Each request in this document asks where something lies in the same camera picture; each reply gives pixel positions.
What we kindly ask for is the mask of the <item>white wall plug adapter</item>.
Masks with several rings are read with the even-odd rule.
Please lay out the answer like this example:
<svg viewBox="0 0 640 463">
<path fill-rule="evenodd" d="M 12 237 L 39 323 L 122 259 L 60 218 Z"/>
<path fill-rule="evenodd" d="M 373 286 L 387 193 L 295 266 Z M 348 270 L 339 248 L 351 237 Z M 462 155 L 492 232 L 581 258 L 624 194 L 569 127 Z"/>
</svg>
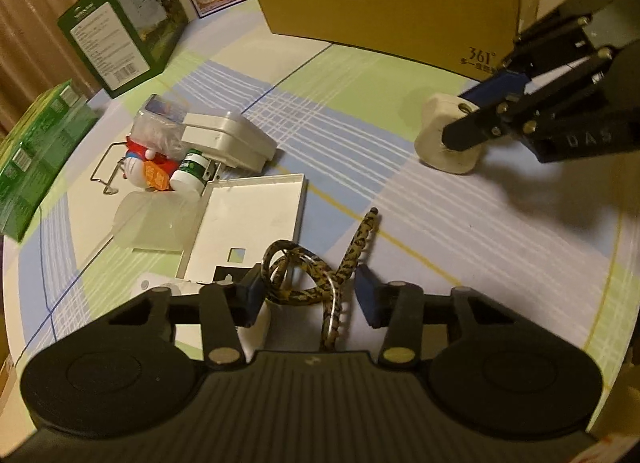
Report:
<svg viewBox="0 0 640 463">
<path fill-rule="evenodd" d="M 484 146 L 468 147 L 468 132 L 457 123 L 477 110 L 473 102 L 457 96 L 436 94 L 428 98 L 422 107 L 420 133 L 414 141 L 419 160 L 452 175 L 472 172 Z"/>
</svg>

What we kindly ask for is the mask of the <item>green white lip balm jar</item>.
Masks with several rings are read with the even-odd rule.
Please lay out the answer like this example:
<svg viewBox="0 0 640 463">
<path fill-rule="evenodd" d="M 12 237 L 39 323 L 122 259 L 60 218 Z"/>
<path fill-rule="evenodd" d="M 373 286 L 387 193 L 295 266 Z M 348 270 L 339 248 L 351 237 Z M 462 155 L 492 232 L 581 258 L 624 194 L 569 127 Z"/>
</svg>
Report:
<svg viewBox="0 0 640 463">
<path fill-rule="evenodd" d="M 190 149 L 169 178 L 170 188 L 178 194 L 201 197 L 210 178 L 212 160 L 202 151 Z"/>
</svg>

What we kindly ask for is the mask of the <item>metal wire clip frame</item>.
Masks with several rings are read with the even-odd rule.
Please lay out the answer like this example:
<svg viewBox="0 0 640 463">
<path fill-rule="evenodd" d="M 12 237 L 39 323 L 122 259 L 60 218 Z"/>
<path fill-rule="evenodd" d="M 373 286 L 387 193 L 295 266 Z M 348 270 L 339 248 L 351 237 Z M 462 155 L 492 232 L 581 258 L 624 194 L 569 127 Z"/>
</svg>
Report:
<svg viewBox="0 0 640 463">
<path fill-rule="evenodd" d="M 98 163 L 93 168 L 89 180 L 102 188 L 104 196 L 114 196 L 119 189 L 114 185 L 115 178 L 124 172 L 125 154 L 127 146 L 125 140 L 109 144 Z"/>
</svg>

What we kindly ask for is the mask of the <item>clear floss pick box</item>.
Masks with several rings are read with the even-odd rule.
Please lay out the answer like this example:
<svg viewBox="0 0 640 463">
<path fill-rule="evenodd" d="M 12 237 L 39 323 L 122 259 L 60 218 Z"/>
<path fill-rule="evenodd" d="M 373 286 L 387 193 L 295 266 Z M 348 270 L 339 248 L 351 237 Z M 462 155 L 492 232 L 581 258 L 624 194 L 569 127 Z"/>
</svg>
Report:
<svg viewBox="0 0 640 463">
<path fill-rule="evenodd" d="M 153 94 L 134 116 L 130 138 L 171 160 L 182 160 L 186 155 L 182 142 L 185 116 L 186 107 Z"/>
</svg>

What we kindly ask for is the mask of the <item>white flat panel plate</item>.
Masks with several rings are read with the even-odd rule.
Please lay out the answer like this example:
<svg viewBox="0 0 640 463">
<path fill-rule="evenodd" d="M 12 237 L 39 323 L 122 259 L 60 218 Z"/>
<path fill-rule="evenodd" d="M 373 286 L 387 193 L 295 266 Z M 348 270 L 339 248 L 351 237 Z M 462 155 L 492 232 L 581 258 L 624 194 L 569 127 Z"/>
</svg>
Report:
<svg viewBox="0 0 640 463">
<path fill-rule="evenodd" d="M 222 179 L 208 185 L 177 277 L 209 283 L 224 268 L 252 268 L 274 241 L 297 240 L 306 185 L 303 174 Z"/>
</svg>

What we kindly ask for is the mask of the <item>translucent plastic cup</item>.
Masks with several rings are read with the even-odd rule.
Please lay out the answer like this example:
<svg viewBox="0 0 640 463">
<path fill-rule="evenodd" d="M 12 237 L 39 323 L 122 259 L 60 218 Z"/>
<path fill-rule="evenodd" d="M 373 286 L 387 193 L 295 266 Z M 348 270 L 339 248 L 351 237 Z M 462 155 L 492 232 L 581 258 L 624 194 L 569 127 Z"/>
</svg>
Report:
<svg viewBox="0 0 640 463">
<path fill-rule="evenodd" d="M 198 218 L 201 199 L 178 192 L 131 192 L 118 205 L 112 236 L 125 249 L 181 252 Z"/>
</svg>

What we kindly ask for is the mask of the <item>plaid tablecloth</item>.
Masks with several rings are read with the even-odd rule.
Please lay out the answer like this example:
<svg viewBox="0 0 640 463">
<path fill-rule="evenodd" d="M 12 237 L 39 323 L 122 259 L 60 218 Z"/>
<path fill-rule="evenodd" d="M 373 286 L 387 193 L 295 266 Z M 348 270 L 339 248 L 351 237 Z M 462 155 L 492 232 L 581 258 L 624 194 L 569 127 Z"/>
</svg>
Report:
<svg viewBox="0 0 640 463">
<path fill-rule="evenodd" d="M 368 209 L 381 228 L 369 263 L 430 293 L 466 285 L 584 349 L 612 388 L 639 307 L 639 159 L 541 164 L 503 138 L 466 176 L 414 153 L 424 101 L 468 83 L 424 64 L 269 31 L 253 1 L 195 21 L 167 69 L 117 99 L 70 157 L 21 242 L 6 241 L 3 296 L 17 367 L 122 304 L 142 273 L 179 256 L 118 246 L 112 220 L 130 187 L 89 177 L 153 94 L 198 112 L 238 111 L 279 152 L 269 174 L 303 174 L 299 239 L 337 263 Z"/>
</svg>

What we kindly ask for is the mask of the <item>red Doraemon figurine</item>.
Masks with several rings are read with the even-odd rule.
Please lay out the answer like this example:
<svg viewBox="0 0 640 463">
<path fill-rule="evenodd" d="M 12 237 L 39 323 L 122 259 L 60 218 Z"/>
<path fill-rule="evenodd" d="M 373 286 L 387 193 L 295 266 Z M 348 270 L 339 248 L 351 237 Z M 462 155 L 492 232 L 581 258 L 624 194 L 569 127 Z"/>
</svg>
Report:
<svg viewBox="0 0 640 463">
<path fill-rule="evenodd" d="M 130 184 L 144 190 L 169 191 L 170 177 L 179 165 L 179 161 L 138 144 L 130 136 L 126 137 L 122 170 Z"/>
</svg>

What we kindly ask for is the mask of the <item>white power adapter box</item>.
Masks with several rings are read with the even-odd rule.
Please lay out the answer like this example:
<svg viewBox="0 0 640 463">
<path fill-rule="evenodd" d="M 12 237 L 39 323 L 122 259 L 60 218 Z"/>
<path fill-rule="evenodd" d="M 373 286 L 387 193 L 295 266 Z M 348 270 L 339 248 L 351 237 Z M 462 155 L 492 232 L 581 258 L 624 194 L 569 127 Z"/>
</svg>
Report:
<svg viewBox="0 0 640 463">
<path fill-rule="evenodd" d="M 182 142 L 227 166 L 261 173 L 277 152 L 277 142 L 244 116 L 233 112 L 186 113 Z"/>
</svg>

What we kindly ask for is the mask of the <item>green wrapped drink pack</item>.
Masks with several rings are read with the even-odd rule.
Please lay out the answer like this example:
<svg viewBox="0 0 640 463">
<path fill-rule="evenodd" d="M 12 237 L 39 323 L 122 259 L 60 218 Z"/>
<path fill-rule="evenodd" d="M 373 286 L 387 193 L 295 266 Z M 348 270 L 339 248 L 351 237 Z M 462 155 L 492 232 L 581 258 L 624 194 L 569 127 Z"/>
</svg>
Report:
<svg viewBox="0 0 640 463">
<path fill-rule="evenodd" d="M 39 95 L 1 142 L 1 233 L 21 241 L 55 178 L 98 122 L 73 82 Z"/>
</svg>

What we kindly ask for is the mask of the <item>green white milk carton box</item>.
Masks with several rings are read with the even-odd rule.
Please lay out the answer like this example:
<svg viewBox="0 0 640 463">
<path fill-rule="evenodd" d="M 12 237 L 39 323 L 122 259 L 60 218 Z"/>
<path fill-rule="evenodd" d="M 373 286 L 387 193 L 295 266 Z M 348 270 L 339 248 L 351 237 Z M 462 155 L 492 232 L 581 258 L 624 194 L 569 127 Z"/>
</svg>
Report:
<svg viewBox="0 0 640 463">
<path fill-rule="evenodd" d="M 112 98 L 161 74 L 188 24 L 180 0 L 78 0 L 58 18 Z"/>
</svg>

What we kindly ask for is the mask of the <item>brown curtain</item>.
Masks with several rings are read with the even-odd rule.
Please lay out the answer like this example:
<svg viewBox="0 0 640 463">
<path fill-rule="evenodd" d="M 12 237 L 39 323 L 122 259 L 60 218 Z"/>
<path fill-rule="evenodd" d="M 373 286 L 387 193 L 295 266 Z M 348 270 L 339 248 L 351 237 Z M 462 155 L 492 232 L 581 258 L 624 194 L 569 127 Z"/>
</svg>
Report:
<svg viewBox="0 0 640 463">
<path fill-rule="evenodd" d="M 78 0 L 1 0 L 1 134 L 35 98 L 72 80 L 91 97 L 100 85 L 58 27 Z"/>
</svg>

